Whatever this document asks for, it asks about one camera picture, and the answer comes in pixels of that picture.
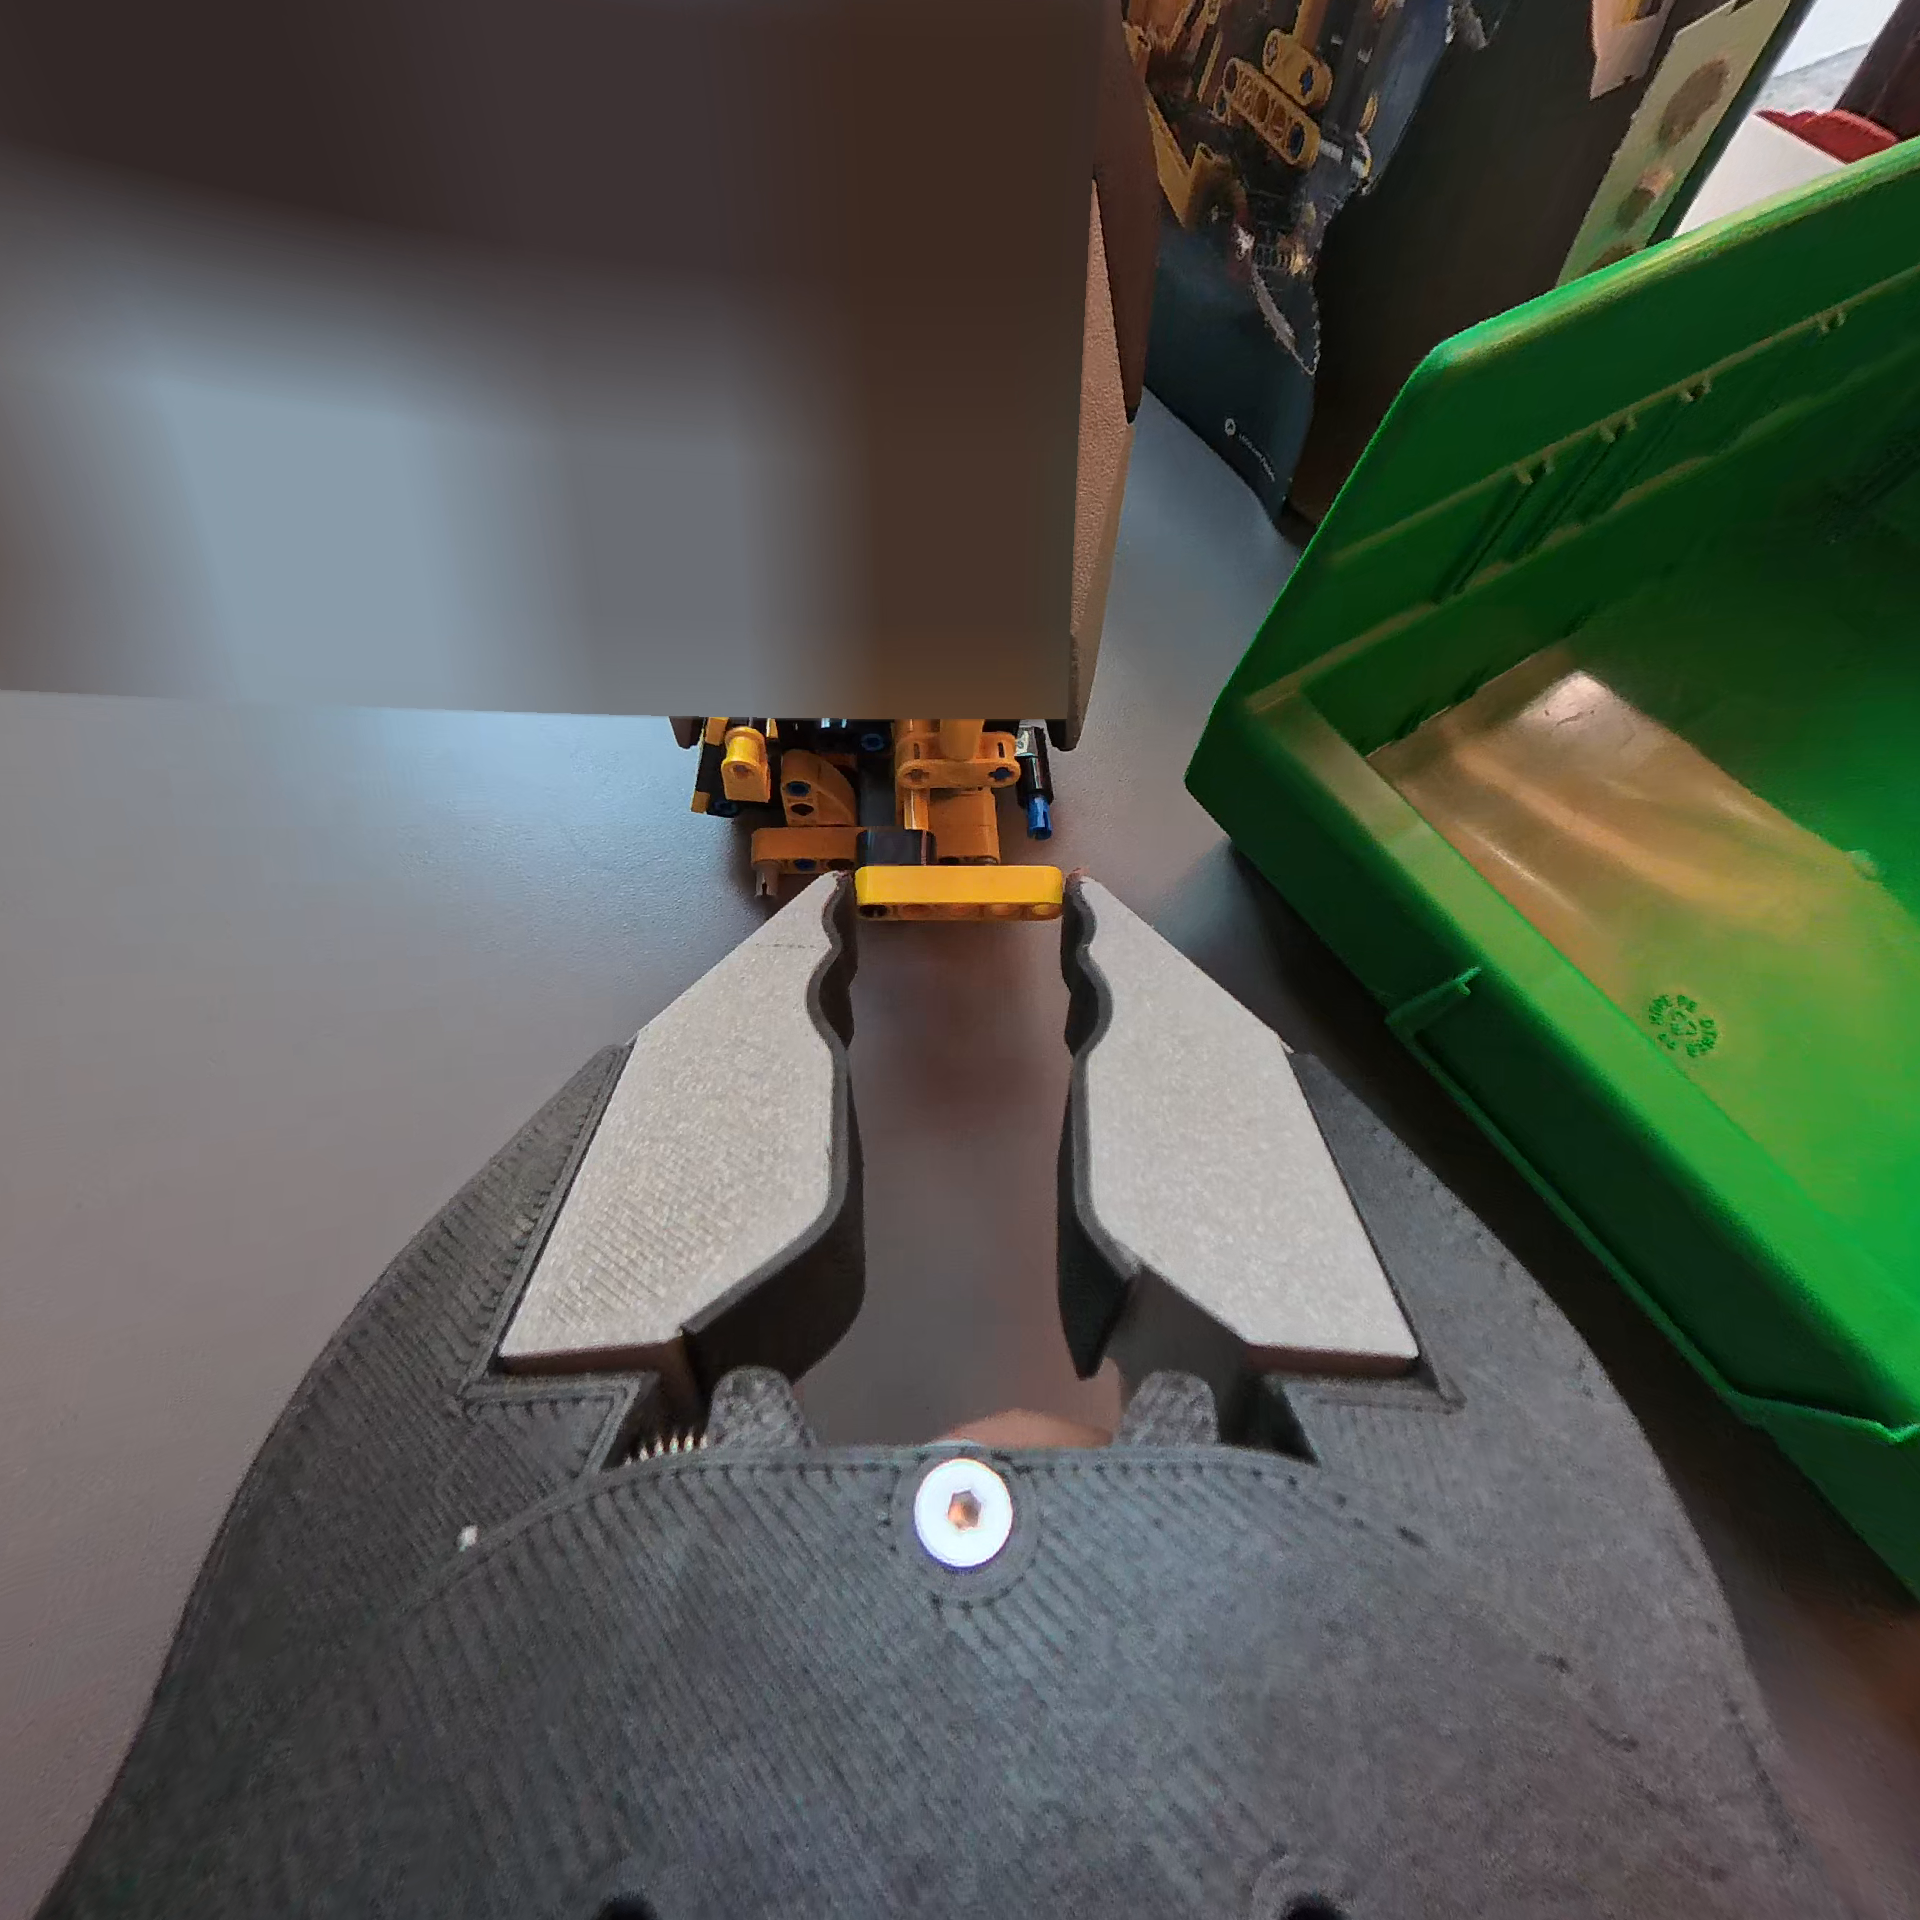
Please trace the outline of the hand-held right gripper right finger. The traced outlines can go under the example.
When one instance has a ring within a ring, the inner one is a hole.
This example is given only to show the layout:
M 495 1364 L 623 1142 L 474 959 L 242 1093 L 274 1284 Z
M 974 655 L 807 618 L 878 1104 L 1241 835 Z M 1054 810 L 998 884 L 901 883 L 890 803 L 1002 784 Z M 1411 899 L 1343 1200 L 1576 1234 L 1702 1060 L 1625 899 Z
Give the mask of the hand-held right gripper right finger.
M 1289 1048 L 1114 894 L 1063 900 L 1071 1367 L 1406 1375 L 1418 1344 Z

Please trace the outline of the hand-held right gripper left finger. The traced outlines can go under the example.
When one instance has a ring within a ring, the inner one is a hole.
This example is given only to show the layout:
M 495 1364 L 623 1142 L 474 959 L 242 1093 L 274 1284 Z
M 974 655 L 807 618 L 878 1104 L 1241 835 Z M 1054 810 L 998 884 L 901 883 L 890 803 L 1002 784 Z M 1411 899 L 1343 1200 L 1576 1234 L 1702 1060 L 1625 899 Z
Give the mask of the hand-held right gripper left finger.
M 507 1322 L 507 1371 L 800 1380 L 864 1292 L 853 879 L 823 876 L 635 1037 Z

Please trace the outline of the yellow lego beam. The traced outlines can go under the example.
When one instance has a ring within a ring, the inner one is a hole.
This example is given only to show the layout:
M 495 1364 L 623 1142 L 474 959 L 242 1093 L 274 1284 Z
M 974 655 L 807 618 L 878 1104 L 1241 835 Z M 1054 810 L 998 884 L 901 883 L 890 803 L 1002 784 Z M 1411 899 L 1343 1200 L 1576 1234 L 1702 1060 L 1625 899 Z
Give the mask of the yellow lego beam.
M 1050 866 L 870 861 L 853 883 L 864 920 L 1055 920 L 1064 908 L 1064 876 Z

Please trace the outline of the yellow black lego vehicle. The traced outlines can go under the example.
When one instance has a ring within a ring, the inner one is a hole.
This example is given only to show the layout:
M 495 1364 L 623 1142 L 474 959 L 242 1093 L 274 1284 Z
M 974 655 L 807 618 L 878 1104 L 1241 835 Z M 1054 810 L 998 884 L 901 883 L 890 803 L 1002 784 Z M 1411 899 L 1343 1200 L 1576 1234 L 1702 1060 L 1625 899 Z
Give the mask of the yellow black lego vehicle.
M 754 892 L 878 863 L 1014 866 L 1000 818 L 1050 837 L 1048 732 L 1005 717 L 675 715 L 689 810 L 747 828 Z

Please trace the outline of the lego set box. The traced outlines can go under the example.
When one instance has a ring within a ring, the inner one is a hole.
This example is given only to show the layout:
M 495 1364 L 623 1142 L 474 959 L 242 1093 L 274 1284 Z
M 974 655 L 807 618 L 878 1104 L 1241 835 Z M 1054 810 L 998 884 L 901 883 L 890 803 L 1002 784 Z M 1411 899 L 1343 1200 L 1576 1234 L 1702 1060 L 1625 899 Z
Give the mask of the lego set box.
M 1165 204 L 1145 386 L 1279 522 L 1321 364 L 1313 272 L 1454 34 L 1449 2 L 1129 2 Z

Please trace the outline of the green plastic bin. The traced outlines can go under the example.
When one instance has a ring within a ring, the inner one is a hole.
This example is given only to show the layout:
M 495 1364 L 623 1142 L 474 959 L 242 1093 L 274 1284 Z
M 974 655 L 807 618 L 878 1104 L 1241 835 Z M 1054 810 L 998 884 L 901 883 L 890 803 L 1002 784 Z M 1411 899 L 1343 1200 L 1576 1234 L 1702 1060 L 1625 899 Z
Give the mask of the green plastic bin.
M 1432 348 L 1187 789 L 1914 1589 L 1914 141 Z

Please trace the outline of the dark brown box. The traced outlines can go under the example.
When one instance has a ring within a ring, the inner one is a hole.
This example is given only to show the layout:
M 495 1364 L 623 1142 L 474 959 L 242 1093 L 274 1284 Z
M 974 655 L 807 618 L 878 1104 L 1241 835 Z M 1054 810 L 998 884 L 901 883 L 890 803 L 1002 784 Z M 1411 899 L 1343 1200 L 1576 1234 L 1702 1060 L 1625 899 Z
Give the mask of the dark brown box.
M 1585 2 L 1503 5 L 1483 47 L 1447 47 L 1394 158 L 1319 256 L 1323 342 L 1287 492 L 1296 522 L 1323 519 L 1430 348 L 1553 287 L 1673 37 L 1710 12 L 1670 5 L 1648 72 L 1601 95 Z

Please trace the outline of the pale green card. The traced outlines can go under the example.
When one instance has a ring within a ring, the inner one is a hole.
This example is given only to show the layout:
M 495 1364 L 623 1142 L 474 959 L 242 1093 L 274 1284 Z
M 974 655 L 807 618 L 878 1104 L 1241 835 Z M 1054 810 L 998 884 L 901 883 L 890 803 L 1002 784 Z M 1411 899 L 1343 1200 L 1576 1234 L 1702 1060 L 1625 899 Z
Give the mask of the pale green card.
M 1558 285 L 1651 239 L 1790 8 L 1790 2 L 1722 5 L 1670 37 L 1575 236 Z

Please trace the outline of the white and red object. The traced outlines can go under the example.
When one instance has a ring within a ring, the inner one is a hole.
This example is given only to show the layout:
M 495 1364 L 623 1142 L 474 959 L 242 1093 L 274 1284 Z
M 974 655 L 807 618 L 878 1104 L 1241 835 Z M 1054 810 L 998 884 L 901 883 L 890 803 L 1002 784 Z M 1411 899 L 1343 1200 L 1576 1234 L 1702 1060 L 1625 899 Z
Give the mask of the white and red object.
M 1706 171 L 1673 236 L 1733 216 L 1846 162 L 1879 156 L 1899 140 L 1875 118 L 1841 108 L 1752 111 Z

